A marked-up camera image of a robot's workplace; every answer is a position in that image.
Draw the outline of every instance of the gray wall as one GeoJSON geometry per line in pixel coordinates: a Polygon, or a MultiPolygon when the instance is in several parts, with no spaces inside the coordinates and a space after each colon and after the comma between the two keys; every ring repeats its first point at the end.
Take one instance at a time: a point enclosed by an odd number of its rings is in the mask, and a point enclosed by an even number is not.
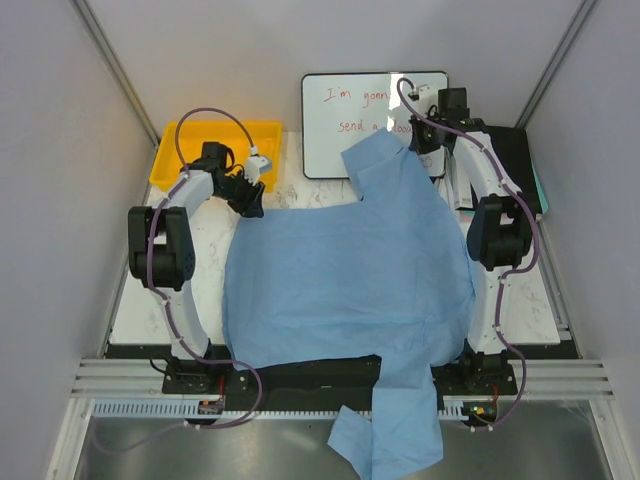
{"type": "Polygon", "coordinates": [[[215,105],[300,130],[300,79],[443,69],[513,125],[580,0],[90,0],[161,132],[215,105]]]}
{"type": "Polygon", "coordinates": [[[66,0],[0,15],[0,465],[44,476],[151,145],[66,0]]]}
{"type": "Polygon", "coordinates": [[[529,128],[578,340],[640,452],[640,2],[600,3],[529,128]]]}

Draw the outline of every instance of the orange storage bin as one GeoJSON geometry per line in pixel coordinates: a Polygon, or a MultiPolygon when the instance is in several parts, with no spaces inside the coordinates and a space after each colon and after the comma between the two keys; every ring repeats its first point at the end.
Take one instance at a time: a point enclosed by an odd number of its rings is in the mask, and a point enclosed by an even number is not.
{"type": "MultiPolygon", "coordinates": [[[[151,169],[149,182],[167,191],[180,174],[182,167],[174,137],[176,125],[167,125],[160,142],[160,148],[151,169]]],[[[265,184],[265,190],[272,192],[278,180],[278,158],[280,156],[280,142],[282,141],[282,124],[279,122],[242,122],[247,128],[253,142],[261,155],[272,162],[270,172],[260,176],[265,184]]],[[[224,121],[196,121],[185,122],[180,129],[180,148],[187,163],[200,158],[204,142],[220,142],[233,150],[236,163],[244,164],[249,156],[249,141],[243,131],[234,122],[224,121]]]]}

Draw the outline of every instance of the blue cloth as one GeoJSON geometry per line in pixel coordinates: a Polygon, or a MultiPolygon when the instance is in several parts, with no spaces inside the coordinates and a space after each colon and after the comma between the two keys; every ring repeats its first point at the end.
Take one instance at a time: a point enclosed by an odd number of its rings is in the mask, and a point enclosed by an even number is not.
{"type": "Polygon", "coordinates": [[[473,315],[460,227],[415,153],[381,130],[342,154],[361,201],[242,219],[226,265],[224,334],[254,367],[382,358],[372,420],[343,408],[329,444],[363,479],[442,458],[429,366],[462,351],[473,315]]]}

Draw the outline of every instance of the white table surface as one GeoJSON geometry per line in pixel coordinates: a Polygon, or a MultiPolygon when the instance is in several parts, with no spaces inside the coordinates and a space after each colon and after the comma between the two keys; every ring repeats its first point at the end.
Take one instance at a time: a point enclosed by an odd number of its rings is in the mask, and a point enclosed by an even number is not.
{"type": "MultiPolygon", "coordinates": [[[[153,187],[149,203],[161,191],[153,187]]],[[[302,174],[302,141],[299,133],[283,136],[276,191],[265,194],[265,208],[319,208],[356,201],[348,180],[308,180],[302,174]]],[[[471,221],[459,215],[461,228],[471,221]]],[[[222,286],[227,251],[238,216],[226,202],[213,198],[191,218],[196,251],[196,271],[192,286],[204,330],[214,344],[222,336],[222,286]]],[[[524,275],[512,277],[513,291],[504,312],[507,340],[517,344],[559,343],[558,330],[538,266],[524,275]]],[[[112,344],[169,344],[162,312],[139,280],[127,274],[110,337],[112,344]]]]}

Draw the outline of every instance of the yellow plastic container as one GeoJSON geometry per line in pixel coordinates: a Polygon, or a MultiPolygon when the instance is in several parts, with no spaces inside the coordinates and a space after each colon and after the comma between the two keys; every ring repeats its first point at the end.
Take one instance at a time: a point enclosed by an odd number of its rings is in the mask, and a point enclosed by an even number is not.
{"type": "MultiPolygon", "coordinates": [[[[158,148],[158,154],[151,169],[149,182],[161,190],[167,191],[180,174],[182,164],[176,153],[174,137],[176,125],[167,125],[158,148]]],[[[278,180],[278,157],[282,141],[282,124],[278,122],[242,122],[247,128],[253,142],[261,155],[272,162],[270,172],[260,176],[265,190],[272,192],[278,180]]],[[[225,144],[236,157],[236,163],[244,164],[249,157],[249,141],[244,132],[234,122],[198,121],[185,122],[180,129],[180,148],[187,163],[200,158],[204,142],[220,142],[225,144]]]]}

